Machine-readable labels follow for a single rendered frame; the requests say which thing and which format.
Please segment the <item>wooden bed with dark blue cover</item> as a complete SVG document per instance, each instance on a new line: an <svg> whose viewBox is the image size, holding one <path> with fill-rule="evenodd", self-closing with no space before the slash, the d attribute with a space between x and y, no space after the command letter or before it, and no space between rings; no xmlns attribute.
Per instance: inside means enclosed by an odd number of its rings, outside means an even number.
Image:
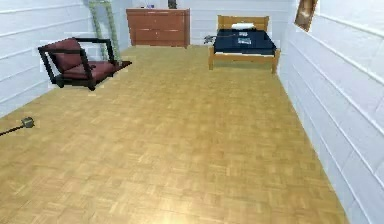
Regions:
<svg viewBox="0 0 384 224"><path fill-rule="evenodd" d="M269 37L268 25L268 16L219 15L217 34L205 37L206 43L212 43L208 68L212 70L217 60L270 62L271 72L275 74L281 50Z"/></svg>

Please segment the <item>brown wooden chest of drawers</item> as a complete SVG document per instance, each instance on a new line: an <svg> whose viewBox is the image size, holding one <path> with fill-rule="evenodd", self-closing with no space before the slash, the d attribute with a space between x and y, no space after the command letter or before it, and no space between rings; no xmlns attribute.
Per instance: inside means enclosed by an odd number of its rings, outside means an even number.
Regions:
<svg viewBox="0 0 384 224"><path fill-rule="evenodd" d="M126 15L132 46L190 45L189 9L128 8Z"/></svg>

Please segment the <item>white pillow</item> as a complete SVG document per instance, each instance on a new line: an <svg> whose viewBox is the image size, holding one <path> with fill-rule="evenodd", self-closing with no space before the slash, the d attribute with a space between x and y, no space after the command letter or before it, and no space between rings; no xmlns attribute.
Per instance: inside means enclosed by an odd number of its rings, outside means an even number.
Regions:
<svg viewBox="0 0 384 224"><path fill-rule="evenodd" d="M231 25L231 29L235 30L246 30L246 29L253 29L255 28L255 25L253 23L246 23L246 22L238 22Z"/></svg>

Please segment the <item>brown framed wall picture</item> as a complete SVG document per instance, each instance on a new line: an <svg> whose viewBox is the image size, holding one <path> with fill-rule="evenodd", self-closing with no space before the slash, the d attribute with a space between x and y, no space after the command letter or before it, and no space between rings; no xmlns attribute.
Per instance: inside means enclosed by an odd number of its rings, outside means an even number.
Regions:
<svg viewBox="0 0 384 224"><path fill-rule="evenodd" d="M294 24L308 32L318 0L299 0Z"/></svg>

